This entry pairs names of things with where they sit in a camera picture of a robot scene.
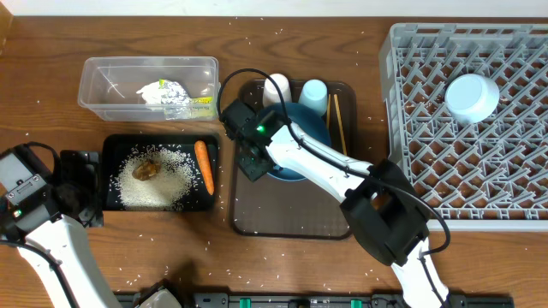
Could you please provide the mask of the pile of white rice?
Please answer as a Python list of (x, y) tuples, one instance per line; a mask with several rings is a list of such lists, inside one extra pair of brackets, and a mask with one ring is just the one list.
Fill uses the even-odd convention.
[[(132, 172), (146, 159), (160, 162), (160, 173), (149, 181), (138, 181)], [(116, 165), (108, 193), (124, 210), (174, 210), (199, 183), (196, 162), (179, 146), (135, 145)]]

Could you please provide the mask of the orange carrot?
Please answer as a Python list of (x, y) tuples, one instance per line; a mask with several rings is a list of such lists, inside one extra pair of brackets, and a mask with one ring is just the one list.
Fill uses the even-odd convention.
[(213, 195), (215, 186), (206, 143), (203, 140), (196, 141), (194, 144), (194, 151), (205, 183), (205, 188), (210, 195)]

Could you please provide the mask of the dark blue plate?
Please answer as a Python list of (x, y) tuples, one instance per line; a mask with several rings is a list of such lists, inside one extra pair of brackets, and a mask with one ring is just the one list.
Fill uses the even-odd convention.
[(255, 132), (260, 137), (271, 139), (265, 150), (275, 165), (268, 174), (280, 181), (304, 181), (306, 176), (299, 173), (302, 170), (300, 163), (304, 163), (306, 158), (313, 158), (313, 155), (299, 150), (299, 143), (289, 130), (292, 128), (305, 141), (315, 139), (317, 144), (322, 143), (326, 147), (331, 147), (330, 133), (321, 116), (306, 105), (286, 103), (285, 108), (291, 120), (290, 126), (284, 121), (283, 106), (273, 104), (258, 112)]

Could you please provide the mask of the foil wrapper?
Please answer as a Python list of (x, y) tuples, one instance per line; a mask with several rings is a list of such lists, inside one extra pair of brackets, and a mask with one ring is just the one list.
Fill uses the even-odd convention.
[(176, 81), (159, 80), (160, 103), (164, 107), (167, 120), (183, 118), (192, 99), (185, 88)]

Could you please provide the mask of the light blue bowl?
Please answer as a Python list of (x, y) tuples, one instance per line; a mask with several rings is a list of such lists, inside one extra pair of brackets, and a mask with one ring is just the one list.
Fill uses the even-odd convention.
[(451, 116), (461, 124), (483, 121), (497, 108), (500, 90), (495, 81), (478, 74), (464, 74), (448, 86), (444, 100)]

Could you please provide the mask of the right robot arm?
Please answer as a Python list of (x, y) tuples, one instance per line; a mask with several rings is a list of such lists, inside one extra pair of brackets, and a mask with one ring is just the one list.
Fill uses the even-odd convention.
[(438, 213), (417, 196), (397, 165), (377, 165), (335, 151), (289, 119), (281, 103), (260, 115), (235, 100), (218, 111), (228, 137), (240, 147), (238, 164), (250, 181), (278, 166), (304, 176), (329, 193), (361, 247), (392, 268), (410, 307), (447, 307), (449, 290), (441, 282), (432, 254), (448, 243), (429, 246), (427, 223)]

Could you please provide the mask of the white napkin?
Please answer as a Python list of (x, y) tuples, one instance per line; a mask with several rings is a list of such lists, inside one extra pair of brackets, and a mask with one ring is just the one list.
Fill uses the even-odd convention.
[(162, 98), (165, 90), (161, 88), (160, 82), (155, 81), (149, 85), (143, 86), (136, 92), (145, 102), (145, 106), (150, 110), (160, 110)]

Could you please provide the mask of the brown food lump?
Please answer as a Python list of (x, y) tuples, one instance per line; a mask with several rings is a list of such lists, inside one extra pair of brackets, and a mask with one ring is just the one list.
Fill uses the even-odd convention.
[(138, 181), (149, 181), (160, 173), (161, 167), (160, 162), (146, 159), (133, 170), (132, 176)]

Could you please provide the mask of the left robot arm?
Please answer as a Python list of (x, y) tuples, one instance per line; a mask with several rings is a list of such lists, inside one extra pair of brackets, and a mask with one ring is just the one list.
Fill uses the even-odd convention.
[(28, 142), (1, 154), (1, 243), (17, 249), (56, 307), (180, 307), (161, 281), (143, 293), (113, 291), (87, 229), (104, 224), (98, 154), (53, 152), (48, 169)]

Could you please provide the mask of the yellow green snack packet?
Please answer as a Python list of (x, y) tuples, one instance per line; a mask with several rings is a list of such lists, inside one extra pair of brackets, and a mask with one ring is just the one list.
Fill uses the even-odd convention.
[(217, 110), (213, 97), (192, 98), (189, 113), (193, 119), (214, 117)]

